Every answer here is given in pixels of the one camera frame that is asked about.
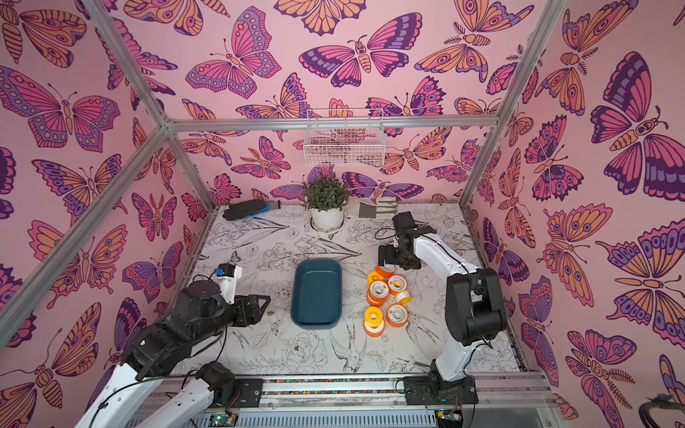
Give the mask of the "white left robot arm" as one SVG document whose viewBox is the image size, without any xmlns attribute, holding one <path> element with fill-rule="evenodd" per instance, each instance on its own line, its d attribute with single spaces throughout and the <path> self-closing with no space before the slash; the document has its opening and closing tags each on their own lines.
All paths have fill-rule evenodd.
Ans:
<svg viewBox="0 0 685 428">
<path fill-rule="evenodd" d="M 79 427 L 124 427 L 176 366 L 210 347 L 232 327 L 258 324 L 271 299 L 235 294 L 232 279 L 205 279 L 183 289 L 173 307 L 141 330 L 122 354 L 112 377 L 78 421 Z M 144 419 L 144 427 L 180 427 L 215 405 L 230 409 L 246 399 L 256 406 L 262 389 L 254 380 L 239 381 L 218 361 L 183 377 L 181 391 Z"/>
</svg>

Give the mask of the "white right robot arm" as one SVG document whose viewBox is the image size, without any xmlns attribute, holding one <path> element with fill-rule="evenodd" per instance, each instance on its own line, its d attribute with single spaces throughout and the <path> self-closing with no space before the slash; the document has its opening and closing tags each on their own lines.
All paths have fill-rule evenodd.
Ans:
<svg viewBox="0 0 685 428">
<path fill-rule="evenodd" d="M 438 235 L 410 231 L 378 247 L 378 264 L 404 270 L 429 267 L 445 285 L 444 320 L 451 338 L 432 362 L 428 379 L 444 390 L 463 383 L 476 353 L 506 329 L 507 311 L 499 276 L 467 262 Z"/>
</svg>

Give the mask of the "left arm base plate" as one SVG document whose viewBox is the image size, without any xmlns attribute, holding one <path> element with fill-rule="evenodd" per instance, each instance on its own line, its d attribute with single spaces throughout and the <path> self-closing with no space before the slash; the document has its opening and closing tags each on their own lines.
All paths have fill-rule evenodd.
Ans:
<svg viewBox="0 0 685 428">
<path fill-rule="evenodd" d="M 237 378 L 223 381 L 214 391 L 212 406 L 229 408 L 258 408 L 262 399 L 264 380 Z"/>
</svg>

